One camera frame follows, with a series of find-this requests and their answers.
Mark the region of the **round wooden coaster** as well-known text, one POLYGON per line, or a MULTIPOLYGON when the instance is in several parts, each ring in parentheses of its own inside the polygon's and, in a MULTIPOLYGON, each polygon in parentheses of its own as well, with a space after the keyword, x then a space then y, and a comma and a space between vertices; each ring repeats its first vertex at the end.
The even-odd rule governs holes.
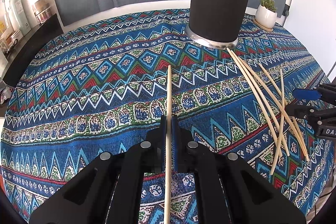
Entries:
POLYGON ((266 32, 273 32, 273 28, 267 28, 267 27, 261 25, 260 23, 257 22, 257 20, 255 18, 253 18, 253 22, 254 22, 254 24, 256 24, 256 26, 258 26, 262 30, 264 30, 266 32))

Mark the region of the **pink glass jar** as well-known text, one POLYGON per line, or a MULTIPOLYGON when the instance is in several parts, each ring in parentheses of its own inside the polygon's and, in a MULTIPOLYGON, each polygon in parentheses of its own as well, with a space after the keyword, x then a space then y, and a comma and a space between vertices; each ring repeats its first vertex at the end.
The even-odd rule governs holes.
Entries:
POLYGON ((52 16, 50 4, 46 0, 37 0, 32 5, 32 8, 34 15, 40 25, 46 22, 52 16))

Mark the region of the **blue patterned tablecloth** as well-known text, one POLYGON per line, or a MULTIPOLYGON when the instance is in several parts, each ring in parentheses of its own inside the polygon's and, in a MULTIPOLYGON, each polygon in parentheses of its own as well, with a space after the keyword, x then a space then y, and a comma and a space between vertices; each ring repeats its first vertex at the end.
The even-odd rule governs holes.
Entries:
POLYGON ((272 167, 274 141, 261 107, 228 51, 184 33, 187 9, 102 20, 50 40, 10 98, 1 133, 2 188, 28 222, 33 211, 104 151, 119 154, 145 139, 166 114, 167 69, 180 126, 211 151, 236 152, 303 214, 334 171, 334 146, 298 125, 289 156, 272 167))

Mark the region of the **black side shelf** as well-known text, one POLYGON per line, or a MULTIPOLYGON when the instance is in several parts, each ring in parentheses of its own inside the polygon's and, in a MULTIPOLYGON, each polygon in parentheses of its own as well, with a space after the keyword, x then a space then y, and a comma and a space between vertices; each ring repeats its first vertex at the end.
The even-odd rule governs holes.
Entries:
POLYGON ((50 40, 61 34, 63 34, 63 30, 56 14, 42 25, 35 26, 7 55, 8 64, 4 69, 1 69, 1 80, 6 85, 16 87, 34 56, 50 40))

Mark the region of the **white pot succulent plant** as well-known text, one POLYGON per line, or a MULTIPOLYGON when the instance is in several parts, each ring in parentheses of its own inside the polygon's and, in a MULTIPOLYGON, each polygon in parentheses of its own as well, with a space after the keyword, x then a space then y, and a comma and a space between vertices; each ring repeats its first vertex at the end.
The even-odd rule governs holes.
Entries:
POLYGON ((277 19, 277 8, 274 0, 260 0, 255 19, 267 28, 273 28, 277 19))

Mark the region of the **black cylindrical utensil holder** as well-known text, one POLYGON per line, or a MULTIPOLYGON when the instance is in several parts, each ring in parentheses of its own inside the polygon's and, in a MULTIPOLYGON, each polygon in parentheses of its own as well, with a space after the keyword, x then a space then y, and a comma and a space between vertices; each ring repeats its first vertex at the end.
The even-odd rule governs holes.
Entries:
POLYGON ((185 34, 209 48, 234 49, 248 0, 191 0, 185 34))

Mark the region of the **white bottle on shelf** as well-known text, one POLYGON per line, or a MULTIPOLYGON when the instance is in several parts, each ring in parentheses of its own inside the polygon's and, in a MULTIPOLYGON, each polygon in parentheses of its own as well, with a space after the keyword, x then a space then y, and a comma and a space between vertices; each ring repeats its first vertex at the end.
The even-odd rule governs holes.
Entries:
POLYGON ((10 5, 22 35, 26 36, 31 31, 31 27, 27 20, 22 1, 10 0, 10 5))

